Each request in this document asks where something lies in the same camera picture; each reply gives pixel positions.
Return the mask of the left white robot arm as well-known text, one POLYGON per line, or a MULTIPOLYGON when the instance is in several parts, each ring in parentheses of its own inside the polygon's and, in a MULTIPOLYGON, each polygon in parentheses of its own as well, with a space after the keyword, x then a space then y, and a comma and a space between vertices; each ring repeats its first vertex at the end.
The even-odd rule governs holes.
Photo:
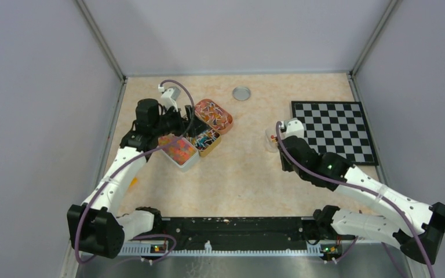
POLYGON ((85 261, 81 253, 92 257, 115 258, 126 241, 145 235, 156 239, 162 234, 162 218, 158 209, 139 207, 118 216, 117 212, 133 178, 160 151, 160 137, 174 135, 166 149, 189 133, 194 126, 195 106, 186 105, 186 116, 174 105, 161 105, 153 98, 137 103, 136 119, 122 137, 116 157, 94 191, 67 211, 71 245, 76 260, 85 261))

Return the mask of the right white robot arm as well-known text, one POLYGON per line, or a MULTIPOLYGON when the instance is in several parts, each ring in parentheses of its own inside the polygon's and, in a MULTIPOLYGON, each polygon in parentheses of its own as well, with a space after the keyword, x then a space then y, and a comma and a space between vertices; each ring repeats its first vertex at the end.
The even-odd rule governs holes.
POLYGON ((327 205, 316 210, 318 234, 331 239, 354 235, 385 243, 421 264, 435 264, 445 234, 445 204, 427 204, 377 181, 339 154, 317 153, 295 134, 277 137, 283 171, 352 198, 372 215, 327 205))

